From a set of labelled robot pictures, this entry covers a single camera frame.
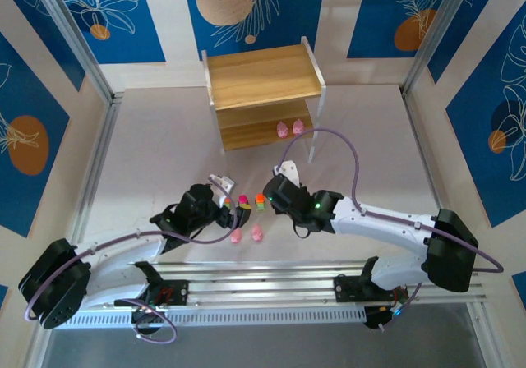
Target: pink figurine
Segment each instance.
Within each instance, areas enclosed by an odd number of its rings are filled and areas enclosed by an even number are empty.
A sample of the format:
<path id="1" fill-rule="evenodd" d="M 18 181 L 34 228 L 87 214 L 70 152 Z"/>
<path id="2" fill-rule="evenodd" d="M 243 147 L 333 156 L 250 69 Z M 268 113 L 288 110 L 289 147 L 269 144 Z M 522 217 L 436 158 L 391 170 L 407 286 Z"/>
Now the pink figurine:
<path id="1" fill-rule="evenodd" d="M 279 138 L 287 138 L 288 127 L 287 127 L 287 125 L 285 123 L 279 122 L 278 123 L 278 127 L 277 127 L 277 131 L 278 131 L 278 137 Z"/>
<path id="2" fill-rule="evenodd" d="M 298 119 L 293 124 L 293 133 L 296 136 L 297 134 L 301 134 L 303 130 L 305 130 L 305 125 L 300 119 Z"/>
<path id="3" fill-rule="evenodd" d="M 254 227 L 252 227 L 252 239 L 256 242 L 261 242 L 263 239 L 263 229 L 259 224 L 255 224 Z"/>
<path id="4" fill-rule="evenodd" d="M 230 241 L 236 244 L 241 242 L 241 228 L 236 228 L 233 230 L 233 232 L 230 234 Z"/>

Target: small toy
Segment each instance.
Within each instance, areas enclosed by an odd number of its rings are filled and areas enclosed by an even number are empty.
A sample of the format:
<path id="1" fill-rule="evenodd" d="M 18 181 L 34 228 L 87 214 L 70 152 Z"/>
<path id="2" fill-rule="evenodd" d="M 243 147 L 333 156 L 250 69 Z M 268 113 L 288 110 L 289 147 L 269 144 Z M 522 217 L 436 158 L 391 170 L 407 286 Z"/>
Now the small toy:
<path id="1" fill-rule="evenodd" d="M 285 123 L 279 122 L 278 126 L 276 127 L 276 129 L 277 129 L 279 138 L 287 138 L 288 127 L 287 127 L 287 125 Z"/>
<path id="2" fill-rule="evenodd" d="M 265 196 L 261 193 L 256 195 L 256 209 L 265 210 Z"/>
<path id="3" fill-rule="evenodd" d="M 259 224 L 254 224 L 252 227 L 252 239 L 256 242 L 261 242 L 263 239 L 263 229 Z"/>
<path id="4" fill-rule="evenodd" d="M 230 234 L 230 241 L 234 244 L 238 244 L 239 242 L 241 242 L 241 237 L 242 237 L 242 234 L 241 234 L 241 228 L 236 228 L 235 230 L 233 230 L 233 232 Z"/>
<path id="5" fill-rule="evenodd" d="M 248 204 L 248 198 L 246 195 L 240 195 L 239 196 L 239 206 L 241 206 L 243 209 L 251 209 L 250 204 Z"/>
<path id="6" fill-rule="evenodd" d="M 295 136 L 297 134 L 301 134 L 304 130 L 305 130 L 305 125 L 303 124 L 303 122 L 300 119 L 298 119 L 297 121 L 294 122 L 294 124 L 293 124 L 293 133 L 294 133 Z"/>

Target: cable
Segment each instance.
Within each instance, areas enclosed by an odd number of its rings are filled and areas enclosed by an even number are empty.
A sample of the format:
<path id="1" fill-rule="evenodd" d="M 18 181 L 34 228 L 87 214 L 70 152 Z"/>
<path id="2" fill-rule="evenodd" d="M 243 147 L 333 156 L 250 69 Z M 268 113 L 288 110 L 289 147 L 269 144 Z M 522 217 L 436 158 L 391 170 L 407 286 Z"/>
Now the cable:
<path id="1" fill-rule="evenodd" d="M 161 340 L 158 340 L 158 339 L 151 339 L 151 338 L 147 338 L 145 336 L 143 336 L 140 332 L 139 332 L 139 323 L 141 322 L 141 320 L 138 320 L 135 325 L 133 326 L 133 330 L 135 331 L 135 334 L 136 336 L 143 340 L 143 341 L 146 341 L 148 343 L 155 343 L 157 345 L 167 345 L 169 343 L 172 343 L 174 342 L 177 337 L 178 337 L 178 329 L 175 327 L 175 324 L 169 320 L 165 315 L 164 313 L 162 312 L 158 312 L 156 311 L 154 308 L 150 307 L 150 306 L 147 306 L 143 301 L 141 300 L 137 300 L 137 299 L 131 299 L 131 298 L 126 298 L 126 299 L 123 299 L 121 301 L 125 301 L 125 302 L 128 302 L 130 304 L 133 304 L 133 305 L 137 305 L 137 306 L 140 306 L 142 309 L 145 309 L 147 311 L 150 311 L 151 313 L 153 313 L 154 315 L 156 315 L 157 317 L 159 317 L 162 321 L 164 321 L 165 323 L 168 323 L 168 325 L 170 326 L 170 328 L 172 329 L 172 337 L 170 339 L 167 339 L 165 341 L 161 341 Z"/>
<path id="2" fill-rule="evenodd" d="M 358 174 L 360 173 L 360 161 L 358 159 L 358 152 L 356 151 L 356 148 L 351 143 L 351 141 L 348 140 L 348 138 L 346 136 L 344 136 L 342 133 L 337 132 L 335 130 L 332 130 L 330 128 L 316 127 L 316 128 L 312 128 L 311 130 L 307 130 L 307 131 L 304 131 L 304 132 L 296 135 L 288 143 L 287 147 L 285 148 L 283 156 L 281 157 L 281 160 L 279 161 L 279 165 L 278 165 L 278 167 L 276 169 L 280 169 L 281 168 L 281 164 L 283 164 L 283 162 L 285 161 L 285 158 L 287 157 L 287 153 L 290 150 L 291 146 L 294 144 L 294 142 L 296 142 L 297 140 L 299 140 L 302 136 L 304 136 L 306 134 L 311 134 L 312 132 L 318 132 L 318 131 L 329 132 L 330 134 L 334 134 L 335 136 L 338 136 L 341 140 L 343 140 L 347 144 L 347 146 L 353 152 L 353 157 L 354 157 L 354 177 L 353 177 L 353 185 L 351 186 L 351 200 L 353 201 L 354 206 L 359 211 L 361 211 L 363 213 L 362 205 L 358 202 L 358 199 L 356 198 L 356 188 L 358 186 Z M 378 213 L 372 212 L 370 210 L 368 210 L 365 213 L 365 215 L 366 216 L 371 216 L 373 218 L 381 219 L 381 220 L 394 222 L 394 223 L 401 223 L 401 224 L 409 225 L 409 226 L 412 226 L 412 227 L 416 227 L 417 226 L 417 222 L 414 222 L 412 220 L 408 220 L 406 218 L 398 218 L 398 217 L 395 217 L 395 216 L 389 216 L 387 214 L 378 214 Z M 438 235 L 440 235 L 442 237 L 448 238 L 448 239 L 450 239 L 453 242 L 458 243 L 462 247 L 465 247 L 466 249 L 469 249 L 470 251 L 472 251 L 476 255 L 480 255 L 481 257 L 483 257 L 484 259 L 488 260 L 493 265 L 495 265 L 495 268 L 473 268 L 473 272 L 475 272 L 475 271 L 476 272 L 489 272 L 489 273 L 494 273 L 494 274 L 500 274 L 500 273 L 504 272 L 504 267 L 502 266 L 501 263 L 499 263 L 497 260 L 495 260 L 493 257 L 488 255 L 484 251 L 479 250 L 477 247 L 469 245 L 466 241 L 462 241 L 460 238 L 458 238 L 458 237 L 456 237 L 454 235 L 451 235 L 448 232 L 439 230 L 438 228 L 427 226 L 425 224 L 421 224 L 420 227 L 423 228 L 424 230 L 433 232 L 433 233 L 438 234 Z M 418 290 L 420 289 L 421 286 L 422 286 L 421 283 L 419 283 L 417 285 L 417 287 L 415 288 L 415 290 L 414 290 L 413 294 L 411 295 L 411 297 L 404 304 L 405 307 L 407 307 L 414 300 L 414 298 L 416 297 L 416 295 L 418 293 Z"/>
<path id="3" fill-rule="evenodd" d="M 294 229 L 294 233 L 296 234 L 296 237 L 298 237 L 299 239 L 307 239 L 311 235 L 311 232 L 308 230 L 307 230 L 307 235 L 305 237 L 302 237 L 301 235 L 299 235 L 298 230 L 296 229 L 296 223 L 293 223 L 293 229 Z"/>
<path id="4" fill-rule="evenodd" d="M 213 180 L 211 177 L 209 177 L 208 180 L 210 182 L 212 182 L 223 194 L 225 194 L 227 196 L 227 198 L 230 200 L 230 202 L 233 202 L 233 198 L 230 196 L 230 194 L 218 182 Z M 121 242 L 129 241 L 129 240 L 135 239 L 135 238 L 153 236 L 153 235 L 163 235 L 163 236 L 166 236 L 166 237 L 174 237 L 174 238 L 180 239 L 180 240 L 185 241 L 185 242 L 192 242 L 192 243 L 197 243 L 197 244 L 200 244 L 200 245 L 211 245 L 213 243 L 218 243 L 218 242 L 224 241 L 225 239 L 230 237 L 230 234 L 232 234 L 232 232 L 236 229 L 237 223 L 238 223 L 238 214 L 237 214 L 237 211 L 234 210 L 233 211 L 232 227 L 228 230 L 228 232 L 225 235 L 223 235 L 220 238 L 213 239 L 211 241 L 195 240 L 195 239 L 191 239 L 189 237 L 184 237 L 183 235 L 177 234 L 176 232 L 170 232 L 170 231 L 161 231 L 161 230 L 159 230 L 159 231 L 144 231 L 144 232 L 135 232 L 133 234 L 128 234 L 128 235 L 125 235 L 123 237 L 115 238 L 112 241 L 107 241 L 105 243 L 101 243 L 100 245 L 97 245 L 96 247 L 94 247 L 92 249 L 89 249 L 87 251 L 83 251 L 82 253 L 80 253 L 80 254 L 76 255 L 75 257 L 72 257 L 71 259 L 69 259 L 66 263 L 62 264 L 51 275 L 49 275 L 49 277 L 42 283 L 42 285 L 38 288 L 38 290 L 35 292 L 35 294 L 32 296 L 32 298 L 28 302 L 27 307 L 25 308 L 24 318 L 27 321 L 37 320 L 38 317 L 31 316 L 31 311 L 33 310 L 33 307 L 35 306 L 35 303 L 39 300 L 40 296 L 42 296 L 42 294 L 44 293 L 45 289 L 48 288 L 48 286 L 52 283 L 52 281 L 55 280 L 58 276 L 60 276 L 60 274 L 62 272 L 64 272 L 66 269 L 68 269 L 70 266 L 75 264 L 77 261 L 82 260 L 83 258 L 85 258 L 88 255 L 94 255 L 97 251 L 101 251 L 101 250 L 106 249 L 108 247 L 111 247 L 113 245 L 117 245 L 118 243 L 121 243 Z M 139 306 L 143 306 L 141 304 L 144 304 L 144 302 L 139 301 L 139 300 L 130 300 L 130 301 L 135 301 L 135 302 L 131 302 L 131 303 L 133 303 L 135 305 L 139 305 Z M 168 318 L 162 317 L 162 316 L 160 316 L 160 317 L 166 323 L 168 323 L 168 325 L 170 325 L 170 327 L 175 329 L 175 324 L 173 324 Z M 157 341 L 157 340 L 150 339 L 150 338 L 146 339 L 145 337 L 142 337 L 142 339 L 144 339 L 145 341 L 150 342 L 150 343 L 158 343 L 158 344 L 165 344 L 166 343 L 166 341 Z"/>

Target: wooden shelf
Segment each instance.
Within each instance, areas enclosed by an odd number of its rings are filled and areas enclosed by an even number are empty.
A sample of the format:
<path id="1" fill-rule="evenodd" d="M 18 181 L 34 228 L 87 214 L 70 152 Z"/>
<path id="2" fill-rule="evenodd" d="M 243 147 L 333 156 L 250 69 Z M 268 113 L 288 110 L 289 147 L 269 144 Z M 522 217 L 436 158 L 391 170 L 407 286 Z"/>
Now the wooden shelf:
<path id="1" fill-rule="evenodd" d="M 304 44 L 208 57 L 207 62 L 217 111 L 321 95 Z"/>
<path id="2" fill-rule="evenodd" d="M 288 137 L 293 138 L 293 123 L 302 119 L 306 129 L 312 128 L 311 115 L 304 100 L 274 104 L 260 108 L 218 111 L 219 130 L 225 150 L 250 148 L 279 142 L 276 126 L 283 122 Z"/>

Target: white bracket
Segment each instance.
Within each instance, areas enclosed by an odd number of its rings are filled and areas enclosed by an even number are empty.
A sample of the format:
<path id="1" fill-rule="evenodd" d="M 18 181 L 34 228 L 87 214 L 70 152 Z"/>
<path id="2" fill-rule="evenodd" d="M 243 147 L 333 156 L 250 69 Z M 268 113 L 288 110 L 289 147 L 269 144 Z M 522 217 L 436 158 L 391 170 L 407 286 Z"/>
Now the white bracket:
<path id="1" fill-rule="evenodd" d="M 296 164 L 294 161 L 283 161 L 283 164 L 281 164 L 281 168 L 278 170 L 278 166 L 274 167 L 274 175 L 284 175 L 287 177 L 289 181 L 294 183 L 297 187 L 299 186 L 299 173 L 298 173 L 298 167 L 296 167 Z"/>
<path id="2" fill-rule="evenodd" d="M 236 182 L 234 182 L 229 177 L 219 177 L 217 175 L 211 174 L 210 179 L 212 179 L 214 182 L 219 184 L 221 187 L 223 187 L 229 194 L 232 192 L 233 187 L 235 186 Z M 214 202 L 221 208 L 223 207 L 224 201 L 226 200 L 227 196 L 215 185 L 211 186 L 212 191 L 214 192 Z"/>

